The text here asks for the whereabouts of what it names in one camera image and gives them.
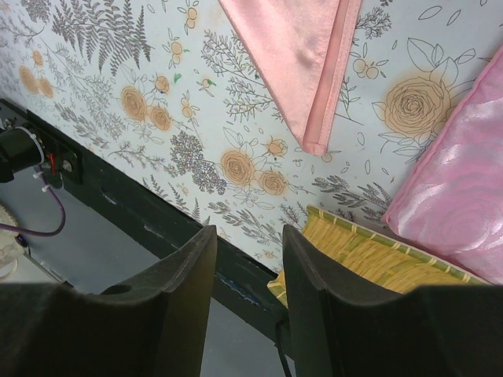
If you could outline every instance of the bamboo basket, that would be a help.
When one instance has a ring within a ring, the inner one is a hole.
[[[406,293],[420,285],[487,284],[482,279],[424,251],[308,206],[303,235],[321,252],[354,273],[391,291]],[[285,271],[267,284],[288,307]]]

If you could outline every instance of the shiny pink fabric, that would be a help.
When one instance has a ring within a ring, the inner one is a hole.
[[[304,151],[326,153],[362,0],[220,0]]]
[[[384,219],[399,236],[503,284],[503,48]]]

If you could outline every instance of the bolt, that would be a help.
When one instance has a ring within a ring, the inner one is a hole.
[[[73,170],[72,165],[67,160],[63,161],[63,169],[69,173]]]

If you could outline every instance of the tablecloth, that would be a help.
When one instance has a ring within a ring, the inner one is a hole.
[[[282,225],[301,229],[307,204],[386,232],[502,26],[498,0],[364,0],[322,157],[217,0],[0,0],[0,92],[279,271]]]

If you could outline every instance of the pink cloth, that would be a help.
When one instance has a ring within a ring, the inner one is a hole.
[[[362,0],[220,0],[304,151],[326,153]]]
[[[503,48],[384,219],[399,236],[503,284]]]

